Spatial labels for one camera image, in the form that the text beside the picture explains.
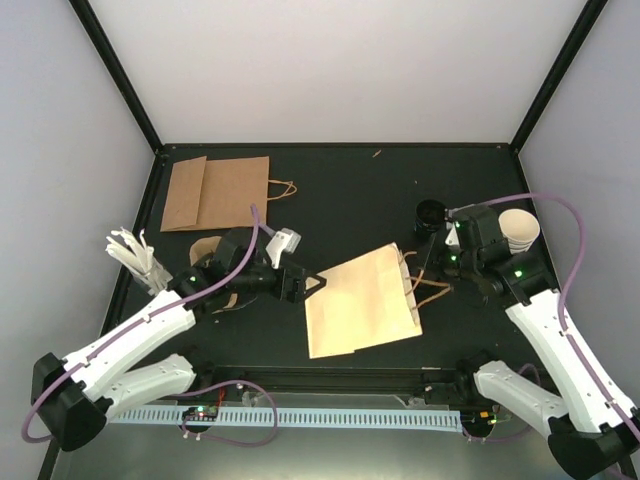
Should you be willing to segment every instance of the black metal frame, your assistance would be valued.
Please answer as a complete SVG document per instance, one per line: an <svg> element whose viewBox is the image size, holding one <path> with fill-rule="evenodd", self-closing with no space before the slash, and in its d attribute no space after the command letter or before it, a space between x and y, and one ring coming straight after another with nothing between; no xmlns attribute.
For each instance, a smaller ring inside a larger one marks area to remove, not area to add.
<svg viewBox="0 0 640 480"><path fill-rule="evenodd" d="M560 82L564 78L567 70L571 66L573 59L577 55L580 50L582 44L587 38L589 32L591 31L593 25L595 24L598 16L606 6L608 0L587 0L584 8L576 23L574 24L567 40L565 41L562 49L560 50L558 56L556 57L553 66L551 67L547 77L545 78L540 90L538 91L533 103L529 107L527 114L525 115L522 123L520 124L515 136L513 137L511 143L509 145L504 145L509 148L512 152L514 161L517 164L520 164L518 154L522 150L525 142L531 135L531 132L534 130L537 122L542 116L546 106L551 100L554 92L560 85ZM107 70L109 71L113 81L115 82L118 90L122 94L129 110L134 116L138 126L142 130L149 146L155 153L155 160L151 170L151 174L149 176L149 181L144 191L144 195L142 198L142 203L140 205L140 209L138 211L138 215L135 220L133 231L134 233L139 232L147 223L149 213L151 211L151 207L153 205L153 199L156 196L158 189L158 181L162 176L162 171L166 165L167 156L163 153L163 149L168 146L164 145L158 136L151 119L147 115L142 102L140 101L131 81L129 80L124 67L120 63L116 52L111 45L105 31L103 30L100 22L91 7L90 0L69 0L69 3L75 10L80 22L85 28L89 38L91 39L93 45L95 46L98 54L102 58ZM129 284L131 282L131 276L128 275L125 269L121 269L116 285L114 288L114 293L109 304L109 308L107 311L107 319L118 318L121 315L122 308L124 305L124 299L126 296L126 292L128 290ZM105 322L103 326L103 330L101 332L102 335L107 333L113 325L110 322ZM262 372L261 376L263 378L260 379L261 383L265 385L269 384L269 373L273 372ZM292 386L298 385L301 389L304 389L304 384L307 383L309 379L305 379L304 376L296 375L295 372L292 373ZM420 384L424 384L423 382L426 380L425 378L421 378L422 375L416 374L416 377L411 376L409 378L399 379L399 383L402 383L404 388L407 387L408 384L414 385L418 387ZM343 379L335 378L336 387L343 381ZM438 383L438 380L443 381L444 379L428 379L433 383ZM371 385L368 385L366 388L363 386L364 390L370 391ZM42 464L42 468L40 470L40 474L38 476L38 480L48 480L51 478L53 474L53 469L55 466L55 462L58 456L59 446L55 440L53 440L49 444L49 448L47 450L44 462ZM621 462L623 469L628 472L627 474L634 474L633 464L630 461Z"/></svg>

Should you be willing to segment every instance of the white paper cup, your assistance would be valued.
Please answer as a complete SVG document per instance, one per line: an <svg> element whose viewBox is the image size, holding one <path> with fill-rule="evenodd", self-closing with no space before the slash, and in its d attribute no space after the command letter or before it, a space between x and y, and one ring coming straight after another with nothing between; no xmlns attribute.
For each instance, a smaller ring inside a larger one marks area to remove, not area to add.
<svg viewBox="0 0 640 480"><path fill-rule="evenodd" d="M519 208L505 210L498 217L498 222L511 253L526 252L540 235L538 219Z"/></svg>

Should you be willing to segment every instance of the paper bag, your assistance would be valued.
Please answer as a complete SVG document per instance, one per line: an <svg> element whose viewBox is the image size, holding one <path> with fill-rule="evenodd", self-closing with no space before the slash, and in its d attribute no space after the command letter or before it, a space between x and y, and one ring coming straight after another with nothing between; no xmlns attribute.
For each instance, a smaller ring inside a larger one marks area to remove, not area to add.
<svg viewBox="0 0 640 480"><path fill-rule="evenodd" d="M422 334L409 270L395 244L320 275L327 286L305 302L310 358Z"/></svg>
<svg viewBox="0 0 640 480"><path fill-rule="evenodd" d="M266 222L269 157L210 160L173 165L162 216L162 232L253 225L255 203Z"/></svg>

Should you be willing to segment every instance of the table surface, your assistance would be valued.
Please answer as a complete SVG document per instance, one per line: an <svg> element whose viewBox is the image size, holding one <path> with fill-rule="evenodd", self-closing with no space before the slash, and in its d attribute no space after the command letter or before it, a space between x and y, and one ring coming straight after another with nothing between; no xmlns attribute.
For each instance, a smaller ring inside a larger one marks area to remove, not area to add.
<svg viewBox="0 0 640 480"><path fill-rule="evenodd" d="M293 180L298 192L269 203L268 224L300 233L302 242L293 260L318 272L390 242L405 251L413 249L415 206L425 198L456 207L527 191L518 160L499 146L175 146L168 153L145 236L171 272L189 265L189 247L197 239L221 233L160 233L171 166L181 160L203 155L212 160L269 156L270 178ZM528 208L525 202L502 208L514 206ZM540 240L534 248L546 258ZM130 282L122 314L111 321L126 319L149 300L139 285ZM195 345L219 366L318 372L454 368L457 360L481 349L512 367L539 364L504 311L493 305L482 307L480 300L473 286L457 284L453 294L421 309L422 336L311 360L304 305L263 295L242 310L220 316L218 323L198 323L158 348L145 363Z"/></svg>

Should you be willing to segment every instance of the gray wall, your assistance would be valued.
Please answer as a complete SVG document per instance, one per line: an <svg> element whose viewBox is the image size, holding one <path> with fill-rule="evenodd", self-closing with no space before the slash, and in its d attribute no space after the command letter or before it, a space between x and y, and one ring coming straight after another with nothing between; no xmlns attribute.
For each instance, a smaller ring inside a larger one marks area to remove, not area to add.
<svg viewBox="0 0 640 480"><path fill-rule="evenodd" d="M152 154L65 0L0 2L0 477L32 479L31 369L95 338ZM44 433L34 422L33 434Z"/></svg>
<svg viewBox="0 0 640 480"><path fill-rule="evenodd" d="M587 256L569 308L596 355L640 404L640 2L609 2L522 154L532 190L584 215ZM540 204L560 275L577 249L562 207Z"/></svg>

